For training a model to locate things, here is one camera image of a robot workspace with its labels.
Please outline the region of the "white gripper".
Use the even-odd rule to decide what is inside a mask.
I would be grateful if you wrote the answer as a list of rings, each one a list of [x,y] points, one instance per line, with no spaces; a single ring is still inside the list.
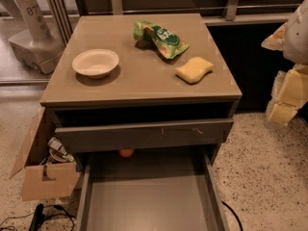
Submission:
[[[279,70],[274,79],[271,100],[266,109],[267,126],[287,126],[308,102],[308,0],[263,40],[263,48],[282,51],[286,59],[295,63],[288,72]]]

